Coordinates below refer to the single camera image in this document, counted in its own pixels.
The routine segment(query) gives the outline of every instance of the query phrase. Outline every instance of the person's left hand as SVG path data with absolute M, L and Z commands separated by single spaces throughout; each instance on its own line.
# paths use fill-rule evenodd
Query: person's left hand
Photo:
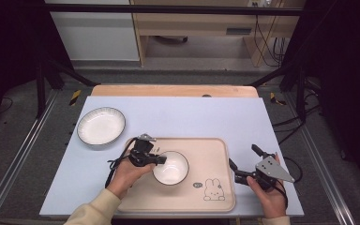
M 115 175 L 107 189 L 119 199 L 123 199 L 128 193 L 128 189 L 146 173 L 150 173 L 155 168 L 155 164 L 148 164 L 144 167 L 135 167 L 128 158 L 121 161 L 115 171 Z

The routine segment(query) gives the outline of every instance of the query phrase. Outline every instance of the white cabinet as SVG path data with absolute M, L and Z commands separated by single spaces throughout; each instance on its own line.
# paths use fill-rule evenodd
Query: white cabinet
M 128 5 L 128 0 L 45 0 L 48 4 Z M 130 13 L 52 12 L 72 61 L 139 61 Z

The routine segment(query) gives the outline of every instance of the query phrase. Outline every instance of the person's right hand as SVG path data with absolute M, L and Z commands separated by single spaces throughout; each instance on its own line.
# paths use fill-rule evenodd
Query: person's right hand
M 280 218 L 286 216 L 285 198 L 281 193 L 274 188 L 270 188 L 267 191 L 262 190 L 260 185 L 251 176 L 247 177 L 247 183 L 259 198 L 265 218 Z M 277 188 L 283 190 L 282 185 L 279 183 L 277 183 Z

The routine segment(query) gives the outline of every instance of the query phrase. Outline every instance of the table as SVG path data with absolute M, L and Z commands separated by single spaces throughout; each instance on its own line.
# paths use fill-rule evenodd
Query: table
M 132 0 L 132 5 L 167 5 L 167 6 L 215 6 L 215 7 L 252 7 L 252 2 L 259 2 L 261 8 L 303 8 L 305 0 Z M 134 13 L 135 34 L 139 46 L 141 64 L 145 64 L 145 55 L 149 37 L 243 37 L 254 67 L 263 62 L 263 55 L 270 38 L 291 38 L 297 25 L 298 17 L 260 16 L 260 29 L 256 32 L 256 17 L 253 15 L 182 15 Z
M 264 150 L 278 152 L 283 161 L 263 101 L 253 87 L 99 85 L 86 100 L 80 118 L 102 106 L 114 106 L 124 113 L 127 119 L 124 132 L 112 144 L 101 147 L 82 143 L 74 132 L 40 211 L 42 216 L 67 217 L 80 204 L 93 200 L 103 188 L 108 175 L 107 159 L 117 158 L 128 138 L 144 132 L 163 138 L 220 138 L 226 142 L 230 158 L 240 169 L 246 171 L 254 171 L 254 164 L 261 160 L 250 150 L 252 143 L 258 144 Z M 212 123 L 215 120 L 225 120 L 225 123 Z M 71 188 L 73 186 L 78 187 L 76 192 Z M 285 183 L 285 188 L 290 202 L 288 215 L 303 216 L 303 209 L 293 184 Z M 214 214 L 117 212 L 115 216 L 117 218 L 239 218 L 257 217 L 263 214 L 260 202 L 249 188 L 234 184 L 234 193 L 236 206 L 230 212 Z

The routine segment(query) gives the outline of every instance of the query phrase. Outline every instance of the hand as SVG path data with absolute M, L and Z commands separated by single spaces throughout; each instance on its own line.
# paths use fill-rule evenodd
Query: hand
M 148 164 L 144 167 L 135 167 L 128 158 L 121 161 L 115 171 L 115 175 L 107 189 L 119 199 L 123 199 L 128 193 L 128 189 L 146 173 L 150 173 L 155 164 Z
M 276 154 L 276 161 L 279 163 L 279 157 Z M 252 177 L 247 177 L 247 183 L 255 192 L 262 204 L 262 211 L 266 218 L 280 218 L 286 216 L 285 198 L 277 190 L 270 188 L 267 191 L 262 190 L 260 185 Z M 283 190 L 282 185 L 277 182 L 277 188 Z

